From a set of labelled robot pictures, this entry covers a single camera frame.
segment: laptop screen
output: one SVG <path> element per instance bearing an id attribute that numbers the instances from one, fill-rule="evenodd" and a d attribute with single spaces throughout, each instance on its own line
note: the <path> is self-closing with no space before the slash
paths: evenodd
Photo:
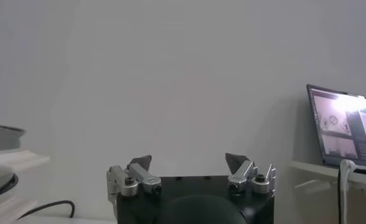
<path id="1" fill-rule="evenodd" d="M 366 166 L 366 98 L 308 85 L 324 163 Z"/>

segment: black cable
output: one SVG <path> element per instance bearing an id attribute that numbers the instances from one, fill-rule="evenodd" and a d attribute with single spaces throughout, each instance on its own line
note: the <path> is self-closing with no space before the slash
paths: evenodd
<path id="1" fill-rule="evenodd" d="M 339 209 L 339 224 L 342 222 L 341 214 L 341 170 L 339 169 L 339 174 L 337 176 L 337 207 Z"/>
<path id="2" fill-rule="evenodd" d="M 42 205 L 42 206 L 39 206 L 37 208 L 31 209 L 30 211 L 28 211 L 24 215 L 22 215 L 20 218 L 18 218 L 18 220 L 23 218 L 23 217 L 26 217 L 28 215 L 31 215 L 33 213 L 36 213 L 40 210 L 43 210 L 45 208 L 53 207 L 53 206 L 56 206 L 56 205 L 62 205 L 62 204 L 68 204 L 72 207 L 72 211 L 71 211 L 71 214 L 70 214 L 69 218 L 73 218 L 74 211 L 76 209 L 76 207 L 74 206 L 74 203 L 72 201 L 69 201 L 69 200 L 63 200 L 63 201 L 55 201 L 55 202 L 52 202 L 52 203 L 49 203 L 49 204 Z"/>

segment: white shelf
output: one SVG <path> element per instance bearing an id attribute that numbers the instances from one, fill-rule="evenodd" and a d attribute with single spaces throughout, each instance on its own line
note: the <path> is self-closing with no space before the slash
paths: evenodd
<path id="1" fill-rule="evenodd" d="M 327 177 L 337 178 L 338 175 L 338 169 L 322 165 L 291 161 L 290 166 L 298 170 L 317 173 Z M 349 176 L 349 181 L 366 186 L 366 174 L 351 173 Z"/>

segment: white table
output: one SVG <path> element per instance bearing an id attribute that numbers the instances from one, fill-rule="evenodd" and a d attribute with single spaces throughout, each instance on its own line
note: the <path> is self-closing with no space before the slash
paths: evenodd
<path id="1" fill-rule="evenodd" d="M 16 224 L 116 224 L 116 222 L 30 215 L 17 221 Z"/>

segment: black circular object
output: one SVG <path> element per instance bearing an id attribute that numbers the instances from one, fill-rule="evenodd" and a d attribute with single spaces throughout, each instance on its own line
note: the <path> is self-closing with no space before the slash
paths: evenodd
<path id="1" fill-rule="evenodd" d="M 162 192 L 162 188 L 161 188 L 161 186 L 155 186 L 155 187 L 153 187 L 153 189 L 152 189 L 152 193 L 153 194 L 155 194 L 155 195 L 160 195 L 161 194 L 161 192 Z"/>
<path id="2" fill-rule="evenodd" d="M 154 224 L 246 224 L 230 201 L 211 195 L 193 195 L 168 203 Z"/>
<path id="3" fill-rule="evenodd" d="M 19 178 L 16 174 L 13 174 L 12 178 L 3 186 L 0 187 L 0 195 L 13 189 L 19 182 Z"/>
<path id="4" fill-rule="evenodd" d="M 132 185 L 133 183 L 134 183 L 134 178 L 132 178 L 132 177 L 126 177 L 126 179 L 124 179 L 124 184 L 126 186 Z"/>
<path id="5" fill-rule="evenodd" d="M 231 185 L 229 185 L 229 190 L 236 191 L 236 190 L 238 190 L 238 187 L 235 184 L 231 184 Z"/>
<path id="6" fill-rule="evenodd" d="M 265 176 L 263 174 L 259 174 L 256 177 L 256 181 L 259 182 L 259 183 L 263 183 L 263 182 L 266 181 L 266 178 L 265 178 Z"/>

